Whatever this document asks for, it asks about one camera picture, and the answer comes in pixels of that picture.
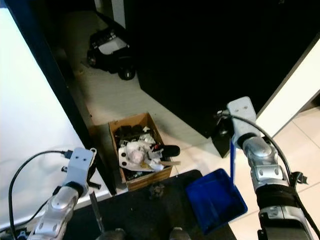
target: cardboard box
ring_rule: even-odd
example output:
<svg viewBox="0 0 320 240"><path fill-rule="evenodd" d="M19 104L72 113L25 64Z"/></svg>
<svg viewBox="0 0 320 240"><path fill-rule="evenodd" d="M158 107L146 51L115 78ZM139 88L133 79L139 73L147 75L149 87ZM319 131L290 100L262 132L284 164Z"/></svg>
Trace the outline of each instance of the cardboard box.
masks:
<svg viewBox="0 0 320 240"><path fill-rule="evenodd" d="M110 129L110 133L111 133L114 152L115 152L117 158L119 156L118 156L117 143L116 143L116 139L115 139L116 130L121 126L133 127L138 124L141 125L142 127L148 126L150 129L152 129L154 132L154 140L157 143L164 144L164 142L162 141L161 136L157 130L155 122L153 121L153 119L151 118L149 113L141 113L141 114L138 114L135 116L124 118L122 120L111 121L111 122L109 122L109 129ZM129 191L134 191L136 189L143 188L149 184L153 184L155 182L169 178L172 168L173 168L172 166L167 166L162 171L150 172L147 175L137 177L137 178L135 178L133 180L129 180L129 181L126 180L124 171L121 167L119 167L119 171L121 174L122 183L126 183Z"/></svg>

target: toy car wheel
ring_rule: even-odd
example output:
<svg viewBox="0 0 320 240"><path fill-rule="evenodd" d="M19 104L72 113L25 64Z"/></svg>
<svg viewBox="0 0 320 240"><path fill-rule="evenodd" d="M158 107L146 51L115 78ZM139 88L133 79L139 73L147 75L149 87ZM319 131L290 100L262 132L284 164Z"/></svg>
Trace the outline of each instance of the toy car wheel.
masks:
<svg viewBox="0 0 320 240"><path fill-rule="evenodd" d="M118 75L122 80L128 81L135 77L136 71L132 68L124 68L118 71Z"/></svg>

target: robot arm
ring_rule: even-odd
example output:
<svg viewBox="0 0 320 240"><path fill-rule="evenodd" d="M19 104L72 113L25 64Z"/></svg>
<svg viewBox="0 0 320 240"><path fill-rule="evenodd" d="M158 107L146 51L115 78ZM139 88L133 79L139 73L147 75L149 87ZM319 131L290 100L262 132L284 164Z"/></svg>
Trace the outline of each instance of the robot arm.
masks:
<svg viewBox="0 0 320 240"><path fill-rule="evenodd" d="M222 116L238 116L256 121L249 97L227 105ZM313 240L305 215L297 202L296 190L278 164L278 152L265 142L260 132L246 122L232 117L233 144L242 149L251 168L250 174L259 206L259 240Z"/></svg>
<svg viewBox="0 0 320 240"><path fill-rule="evenodd" d="M61 240L78 199L89 190L96 150L76 148L69 160L63 186L46 204L46 210L28 240Z"/></svg>

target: blue dustpan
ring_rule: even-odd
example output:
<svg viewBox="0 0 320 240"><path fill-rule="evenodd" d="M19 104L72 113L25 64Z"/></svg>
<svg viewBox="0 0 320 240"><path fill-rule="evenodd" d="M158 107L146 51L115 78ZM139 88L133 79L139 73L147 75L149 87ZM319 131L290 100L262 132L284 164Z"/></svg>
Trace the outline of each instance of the blue dustpan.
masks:
<svg viewBox="0 0 320 240"><path fill-rule="evenodd" d="M235 148L230 144L230 173L219 168L186 187L193 212L204 234L208 234L248 211L234 185Z"/></svg>

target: dark table surface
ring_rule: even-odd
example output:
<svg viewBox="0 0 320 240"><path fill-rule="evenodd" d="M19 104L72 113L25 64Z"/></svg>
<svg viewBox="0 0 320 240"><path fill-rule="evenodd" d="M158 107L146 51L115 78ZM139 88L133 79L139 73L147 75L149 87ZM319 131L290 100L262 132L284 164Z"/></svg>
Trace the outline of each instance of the dark table surface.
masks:
<svg viewBox="0 0 320 240"><path fill-rule="evenodd" d="M189 203L185 188L201 178L198 170L161 181L164 193L150 199L150 186L127 192L98 203L106 230L122 228L126 240L167 240L173 227L182 227L192 240L235 240L229 225L203 235ZM100 235L92 206L74 211L64 240L94 240Z"/></svg>

